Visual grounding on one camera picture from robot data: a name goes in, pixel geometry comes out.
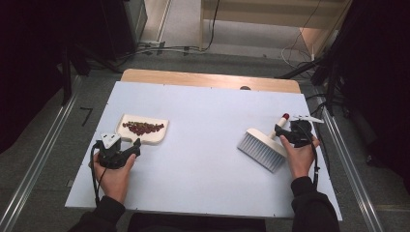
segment black curtain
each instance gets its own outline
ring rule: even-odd
[[[410,2],[355,0],[313,84],[338,64],[341,93],[376,135],[370,153],[398,175],[410,192]]]
[[[0,153],[62,87],[61,2],[0,3]]]

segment right hand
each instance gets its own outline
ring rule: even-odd
[[[97,178],[97,181],[100,182],[100,185],[102,187],[104,194],[120,202],[121,204],[124,204],[124,201],[127,196],[130,171],[135,162],[135,158],[136,158],[136,155],[132,154],[127,159],[127,163],[125,166],[119,169],[107,168],[105,170],[105,167],[102,167],[99,164],[98,153],[94,155],[93,162],[94,162],[94,169],[96,172],[96,178]]]
[[[314,153],[310,144],[304,147],[294,148],[285,136],[281,135],[279,138],[287,152],[287,161],[293,180],[307,176],[311,164],[314,161]],[[315,136],[312,137],[312,142],[315,148],[320,144],[320,141]]]

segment person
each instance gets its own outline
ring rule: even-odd
[[[292,231],[339,231],[337,215],[332,203],[326,194],[316,190],[308,176],[314,161],[311,146],[294,148],[283,135],[280,137],[280,142],[287,151],[289,169],[293,178],[291,183],[291,189],[294,194],[292,209],[295,216]],[[320,143],[316,137],[312,138],[312,142],[314,147],[317,147]],[[93,212],[85,213],[79,222],[69,230],[70,232],[116,231],[117,221],[125,212],[123,204],[126,199],[130,170],[134,161],[135,155],[131,155],[123,168],[107,169],[104,173],[105,168],[99,165],[97,155],[94,155],[96,176],[98,181],[101,181],[101,187],[105,196],[97,208]],[[103,179],[100,180],[99,177],[103,173]],[[155,228],[155,226],[151,226],[147,231],[167,231],[161,226],[158,227],[158,230],[155,230]]]

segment white tabletop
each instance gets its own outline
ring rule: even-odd
[[[308,115],[304,95],[130,82],[115,84],[66,207],[95,207],[88,167],[91,146],[101,133],[114,132],[125,113],[169,120],[160,144],[141,147],[131,172],[125,202],[128,210],[252,218],[294,216],[287,163],[273,174],[237,145],[248,128],[268,134],[283,113]],[[341,220],[320,148],[317,153],[318,190],[328,195]]]

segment brush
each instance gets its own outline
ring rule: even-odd
[[[288,119],[289,114],[283,114],[277,125],[283,127]],[[266,135],[257,129],[248,129],[238,149],[274,173],[287,157],[286,150],[274,140],[275,135],[275,130]]]

